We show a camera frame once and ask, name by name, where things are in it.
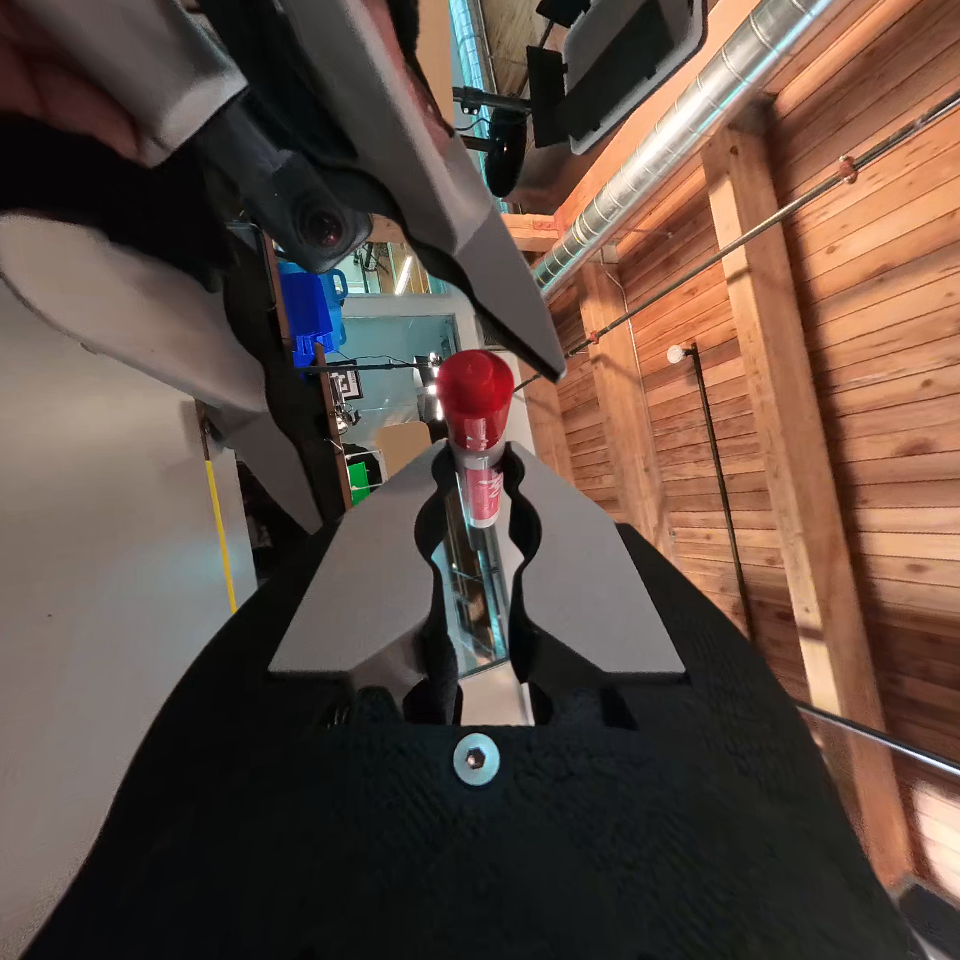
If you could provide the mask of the blue plastic containers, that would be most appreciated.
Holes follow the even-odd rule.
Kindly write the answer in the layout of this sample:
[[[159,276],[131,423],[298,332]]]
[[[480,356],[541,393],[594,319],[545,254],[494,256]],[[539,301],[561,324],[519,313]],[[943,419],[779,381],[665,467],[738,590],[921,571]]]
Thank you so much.
[[[278,269],[294,366],[310,366],[318,346],[325,355],[338,354],[347,342],[342,316],[349,294],[345,274],[339,269],[311,273],[284,259]]]

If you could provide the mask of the metal sprinkler pipe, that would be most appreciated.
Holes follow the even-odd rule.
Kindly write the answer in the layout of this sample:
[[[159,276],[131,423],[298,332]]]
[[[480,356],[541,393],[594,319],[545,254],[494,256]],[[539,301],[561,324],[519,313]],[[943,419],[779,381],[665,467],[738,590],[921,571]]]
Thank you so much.
[[[686,284],[699,278],[703,273],[711,270],[716,264],[722,263],[734,253],[744,249],[751,242],[781,225],[795,214],[819,201],[840,186],[851,186],[859,175],[873,166],[888,154],[900,147],[908,140],[917,137],[920,133],[939,123],[959,109],[959,90],[955,89],[949,95],[935,102],[930,108],[918,114],[910,122],[900,126],[889,135],[875,142],[870,148],[857,155],[845,154],[839,161],[836,172],[825,177],[814,186],[803,192],[798,198],[778,208],[773,214],[766,217],[758,225],[746,230],[708,258],[703,259],[691,269],[682,273],[677,279],[661,286],[653,294],[642,299],[636,306],[601,326],[599,329],[584,334],[582,340],[573,345],[564,354],[564,360],[570,361],[578,354],[587,351],[591,346],[597,346],[603,338],[618,328],[627,324],[646,309],[660,303],[670,294],[681,289]]]

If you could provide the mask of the red capped tube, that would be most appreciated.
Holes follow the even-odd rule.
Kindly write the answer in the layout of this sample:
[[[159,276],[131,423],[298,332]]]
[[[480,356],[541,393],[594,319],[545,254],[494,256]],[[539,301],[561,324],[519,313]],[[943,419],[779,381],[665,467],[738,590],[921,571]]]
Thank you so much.
[[[466,523],[479,530],[499,516],[505,430],[514,394],[510,366],[488,350],[460,351],[438,368],[437,398]]]

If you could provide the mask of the studio light on stand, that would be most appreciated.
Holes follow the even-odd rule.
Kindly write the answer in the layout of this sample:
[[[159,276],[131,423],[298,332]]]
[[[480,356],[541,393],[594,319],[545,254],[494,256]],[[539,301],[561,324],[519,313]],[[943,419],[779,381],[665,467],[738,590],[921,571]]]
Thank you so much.
[[[437,377],[443,357],[437,352],[414,355],[414,390],[419,419],[430,424],[443,419],[438,398]]]

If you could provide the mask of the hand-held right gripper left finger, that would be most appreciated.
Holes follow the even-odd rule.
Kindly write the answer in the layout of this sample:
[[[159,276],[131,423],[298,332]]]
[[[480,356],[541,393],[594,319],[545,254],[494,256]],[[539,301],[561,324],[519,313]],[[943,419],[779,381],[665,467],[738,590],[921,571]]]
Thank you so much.
[[[342,518],[273,658],[277,676],[316,676],[353,690],[456,684],[443,574],[455,485],[440,440]]]

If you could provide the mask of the silver air duct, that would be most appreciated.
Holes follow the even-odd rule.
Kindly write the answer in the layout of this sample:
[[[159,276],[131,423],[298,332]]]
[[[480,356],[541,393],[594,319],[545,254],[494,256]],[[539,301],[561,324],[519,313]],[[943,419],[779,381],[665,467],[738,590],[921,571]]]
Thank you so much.
[[[534,280],[545,300],[627,226],[640,203],[702,147],[748,94],[762,88],[834,5],[764,1],[747,13],[535,267]]]

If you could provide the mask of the wooden ceiling beam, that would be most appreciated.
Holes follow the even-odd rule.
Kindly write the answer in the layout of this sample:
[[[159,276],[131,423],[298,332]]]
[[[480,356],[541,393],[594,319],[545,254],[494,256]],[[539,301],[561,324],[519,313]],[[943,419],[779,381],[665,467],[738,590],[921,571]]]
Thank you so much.
[[[725,126],[701,160],[721,248],[778,209],[760,132]],[[723,267],[811,704],[885,732],[783,226],[725,254]],[[891,750],[836,727],[823,742],[873,869],[897,886],[915,863]]]

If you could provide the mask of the black rod with white knob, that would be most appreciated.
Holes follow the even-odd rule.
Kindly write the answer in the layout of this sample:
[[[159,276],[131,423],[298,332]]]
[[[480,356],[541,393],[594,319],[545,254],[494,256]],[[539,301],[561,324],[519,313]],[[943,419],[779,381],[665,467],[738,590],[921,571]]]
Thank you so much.
[[[718,440],[716,437],[714,429],[714,419],[711,408],[711,403],[709,400],[707,385],[704,378],[704,371],[701,362],[701,355],[699,348],[696,342],[690,342],[689,345],[674,344],[671,345],[667,351],[666,356],[668,362],[672,365],[680,364],[682,361],[689,359],[692,363],[694,377],[697,383],[697,388],[699,392],[702,416],[704,421],[704,427],[706,431],[706,440],[709,447],[711,461],[713,463],[714,474],[716,476],[716,481],[718,485],[718,493],[721,501],[721,510],[724,517],[726,535],[728,540],[728,545],[730,549],[730,555],[734,568],[734,577],[737,586],[737,592],[740,600],[740,606],[742,608],[742,614],[744,619],[744,630],[745,635],[750,643],[756,642],[755,636],[755,625],[754,618],[752,614],[752,609],[750,606],[747,585],[745,581],[745,576],[743,573],[743,567],[741,563],[739,548],[738,548],[738,539],[737,532],[734,524],[733,513],[731,509],[731,503],[729,499],[728,488],[726,484],[726,478],[723,472],[723,466],[721,462],[721,456],[718,447]]]

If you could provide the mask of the person's left hand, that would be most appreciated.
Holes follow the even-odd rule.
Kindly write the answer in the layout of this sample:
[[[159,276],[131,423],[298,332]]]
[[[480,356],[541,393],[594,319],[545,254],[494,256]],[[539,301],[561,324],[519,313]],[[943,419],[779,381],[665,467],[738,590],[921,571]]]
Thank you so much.
[[[144,163],[136,121],[54,37],[14,2],[1,3],[1,114],[94,138]]]

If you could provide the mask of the yellow tape strip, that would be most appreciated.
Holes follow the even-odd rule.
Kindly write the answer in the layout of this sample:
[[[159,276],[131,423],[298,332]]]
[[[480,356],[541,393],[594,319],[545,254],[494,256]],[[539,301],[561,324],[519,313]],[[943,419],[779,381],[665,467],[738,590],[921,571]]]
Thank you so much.
[[[232,568],[232,561],[230,555],[230,547],[227,541],[227,532],[224,523],[224,517],[222,512],[221,500],[219,496],[219,490],[216,483],[215,473],[213,464],[210,460],[210,455],[205,452],[203,454],[203,462],[205,466],[205,474],[208,484],[208,491],[210,495],[211,507],[213,511],[215,529],[217,532],[217,538],[219,543],[219,550],[222,563],[222,575],[225,586],[225,592],[227,597],[227,603],[232,614],[235,614],[238,610],[238,603],[235,592],[234,584],[234,574]]]

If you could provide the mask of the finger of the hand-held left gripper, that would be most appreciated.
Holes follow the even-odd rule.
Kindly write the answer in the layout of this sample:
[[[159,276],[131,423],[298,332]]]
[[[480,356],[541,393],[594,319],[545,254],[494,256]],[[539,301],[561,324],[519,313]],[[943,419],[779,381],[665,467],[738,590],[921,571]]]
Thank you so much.
[[[261,363],[228,321],[221,293],[94,228],[4,213],[2,282],[47,327],[204,403],[235,451],[305,532],[322,526],[306,468],[268,409]]]
[[[567,372],[533,274],[426,80],[404,54],[388,2],[281,2],[319,102],[355,157],[363,207],[401,228],[428,270],[457,288],[536,373]]]

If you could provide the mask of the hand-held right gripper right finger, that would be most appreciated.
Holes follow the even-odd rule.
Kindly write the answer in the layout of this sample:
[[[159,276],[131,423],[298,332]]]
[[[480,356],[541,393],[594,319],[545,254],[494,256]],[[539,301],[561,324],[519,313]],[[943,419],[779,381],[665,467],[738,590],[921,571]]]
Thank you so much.
[[[509,651],[522,683],[670,683],[685,666],[616,523],[522,445],[506,450]]]

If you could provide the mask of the black overhead light panel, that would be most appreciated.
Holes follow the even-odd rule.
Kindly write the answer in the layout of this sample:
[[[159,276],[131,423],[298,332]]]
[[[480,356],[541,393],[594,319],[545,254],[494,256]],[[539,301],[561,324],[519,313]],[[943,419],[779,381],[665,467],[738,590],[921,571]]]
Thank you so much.
[[[527,48],[534,145],[582,155],[698,53],[706,1],[543,1],[566,30],[559,51]]]

